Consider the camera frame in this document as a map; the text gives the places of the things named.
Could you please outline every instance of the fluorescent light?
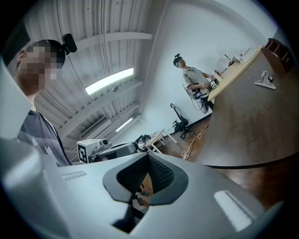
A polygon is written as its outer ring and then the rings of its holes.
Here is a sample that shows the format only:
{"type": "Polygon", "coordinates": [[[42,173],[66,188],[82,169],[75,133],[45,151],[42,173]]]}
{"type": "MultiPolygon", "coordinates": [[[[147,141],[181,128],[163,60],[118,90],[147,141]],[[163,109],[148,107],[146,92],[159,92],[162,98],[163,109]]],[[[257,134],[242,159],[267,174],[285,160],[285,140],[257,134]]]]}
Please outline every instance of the fluorescent light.
{"type": "Polygon", "coordinates": [[[132,76],[132,75],[133,75],[133,68],[123,70],[114,75],[108,76],[102,80],[97,81],[96,83],[86,87],[85,90],[87,91],[87,93],[89,95],[91,95],[92,93],[98,91],[99,89],[101,89],[115,81],[121,80],[125,77],[132,76]]]}
{"type": "Polygon", "coordinates": [[[119,132],[122,128],[124,128],[130,121],[132,121],[133,118],[130,118],[126,123],[124,123],[122,126],[120,126],[116,132],[119,132]]]}

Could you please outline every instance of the floor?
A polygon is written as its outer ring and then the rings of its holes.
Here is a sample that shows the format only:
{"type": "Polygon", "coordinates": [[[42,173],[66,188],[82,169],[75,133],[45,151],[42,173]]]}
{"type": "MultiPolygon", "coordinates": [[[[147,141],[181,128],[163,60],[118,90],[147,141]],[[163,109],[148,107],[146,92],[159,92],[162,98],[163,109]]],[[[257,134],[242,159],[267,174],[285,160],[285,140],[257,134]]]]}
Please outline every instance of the floor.
{"type": "MultiPolygon", "coordinates": [[[[182,140],[179,136],[181,133],[174,134],[174,139],[178,144],[174,144],[168,137],[164,139],[166,146],[159,145],[159,150],[163,154],[172,155],[183,159],[181,156],[184,150],[187,150],[192,140],[196,135],[208,125],[210,119],[197,124],[193,130],[196,134],[188,134],[186,141],[182,140]]],[[[194,163],[200,163],[200,159],[197,160],[197,156],[200,154],[207,130],[203,130],[200,140],[196,139],[193,143],[193,148],[190,148],[188,161],[194,163]]],[[[259,167],[254,169],[241,169],[241,170],[229,170],[229,169],[217,169],[228,178],[241,185],[252,195],[254,195],[265,207],[269,209],[275,203],[284,200],[286,197],[286,191],[288,185],[292,182],[292,176],[294,168],[298,165],[299,157],[293,157],[288,160],[282,160],[275,164],[271,164],[265,167],[259,167]]],[[[143,181],[145,190],[152,195],[150,177],[147,175],[143,181]]]]}

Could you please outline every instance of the desk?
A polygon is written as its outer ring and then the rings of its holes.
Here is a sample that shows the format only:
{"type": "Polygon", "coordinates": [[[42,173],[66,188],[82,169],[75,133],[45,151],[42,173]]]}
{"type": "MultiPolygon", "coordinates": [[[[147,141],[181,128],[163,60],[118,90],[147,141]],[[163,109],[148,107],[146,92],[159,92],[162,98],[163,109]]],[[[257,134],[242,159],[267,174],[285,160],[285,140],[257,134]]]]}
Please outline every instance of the desk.
{"type": "Polygon", "coordinates": [[[161,151],[154,145],[154,143],[155,143],[156,141],[160,141],[160,142],[165,146],[165,144],[161,141],[161,139],[163,139],[163,133],[166,133],[166,134],[168,135],[168,137],[170,137],[171,140],[172,140],[175,144],[178,143],[174,138],[172,138],[172,136],[171,136],[170,134],[168,134],[167,132],[165,132],[164,129],[163,129],[162,131],[156,133],[155,136],[154,136],[149,142],[147,142],[147,143],[145,144],[145,147],[146,147],[149,151],[151,151],[151,149],[150,149],[149,147],[152,146],[157,152],[161,153],[161,151]]]}
{"type": "Polygon", "coordinates": [[[267,59],[256,60],[215,100],[198,162],[210,166],[252,166],[299,152],[299,77],[295,66],[274,73],[267,59]],[[275,90],[254,85],[264,70],[275,90]]]}
{"type": "Polygon", "coordinates": [[[225,90],[231,83],[233,83],[233,81],[236,80],[251,65],[252,62],[254,62],[257,56],[261,53],[261,48],[262,46],[258,47],[257,52],[247,62],[234,63],[229,66],[225,72],[221,74],[222,81],[219,82],[215,89],[211,90],[207,100],[212,100],[223,90],[225,90]]]}

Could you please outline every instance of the person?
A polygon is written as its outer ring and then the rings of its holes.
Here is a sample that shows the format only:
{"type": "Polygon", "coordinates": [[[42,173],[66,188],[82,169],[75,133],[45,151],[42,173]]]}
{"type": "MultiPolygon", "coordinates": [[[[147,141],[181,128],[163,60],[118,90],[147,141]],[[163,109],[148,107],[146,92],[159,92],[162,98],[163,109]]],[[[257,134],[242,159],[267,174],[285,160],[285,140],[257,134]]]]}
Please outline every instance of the person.
{"type": "Polygon", "coordinates": [[[39,152],[51,155],[59,167],[71,165],[71,162],[57,131],[37,111],[34,99],[40,91],[45,90],[51,80],[57,78],[57,72],[62,69],[64,61],[65,52],[59,42],[42,40],[20,51],[14,76],[16,83],[32,103],[17,138],[33,145],[39,152]]]}
{"type": "Polygon", "coordinates": [[[188,91],[189,94],[194,94],[193,92],[194,90],[200,90],[202,111],[206,113],[209,107],[211,108],[211,110],[213,110],[214,104],[211,101],[207,100],[210,92],[209,91],[210,82],[207,80],[207,78],[210,78],[211,80],[215,80],[215,77],[213,75],[206,74],[196,69],[195,67],[187,66],[186,62],[179,55],[176,55],[173,64],[183,71],[181,75],[183,86],[188,91]]]}

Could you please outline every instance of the ceiling beam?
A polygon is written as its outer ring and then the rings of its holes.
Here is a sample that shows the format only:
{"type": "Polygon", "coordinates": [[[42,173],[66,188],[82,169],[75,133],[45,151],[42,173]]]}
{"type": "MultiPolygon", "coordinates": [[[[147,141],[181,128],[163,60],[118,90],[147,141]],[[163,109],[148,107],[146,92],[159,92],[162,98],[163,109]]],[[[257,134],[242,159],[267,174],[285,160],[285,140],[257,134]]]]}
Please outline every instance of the ceiling beam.
{"type": "Polygon", "coordinates": [[[106,72],[107,74],[111,73],[111,68],[110,68],[110,52],[107,50],[108,46],[107,46],[107,0],[103,0],[104,2],[102,2],[102,12],[103,12],[103,18],[102,18],[102,32],[103,32],[103,39],[100,39],[101,45],[103,46],[103,52],[104,52],[104,61],[105,61],[105,66],[106,66],[106,72]]]}
{"type": "MultiPolygon", "coordinates": [[[[142,33],[142,32],[114,32],[114,33],[106,33],[106,42],[111,41],[119,41],[119,40],[128,40],[128,39],[144,39],[150,40],[152,39],[152,34],[142,33]]],[[[76,42],[76,46],[78,50],[85,49],[87,47],[91,47],[94,45],[98,45],[104,42],[104,35],[94,35],[92,37],[88,37],[82,39],[79,42],[76,42]]]]}
{"type": "Polygon", "coordinates": [[[89,105],[84,107],[81,111],[75,114],[70,120],[68,120],[58,131],[61,139],[64,139],[74,128],[81,124],[90,115],[97,112],[100,108],[105,106],[106,103],[115,99],[115,97],[122,95],[138,86],[142,85],[142,81],[132,80],[121,86],[119,86],[117,92],[108,92],[107,94],[97,98],[89,105]]]}
{"type": "Polygon", "coordinates": [[[113,118],[111,118],[112,124],[107,129],[105,129],[100,134],[98,134],[95,137],[95,139],[105,138],[109,133],[111,133],[114,129],[116,129],[122,122],[126,121],[127,117],[133,114],[138,107],[139,107],[138,103],[133,103],[121,111],[121,116],[115,115],[113,118]]]}

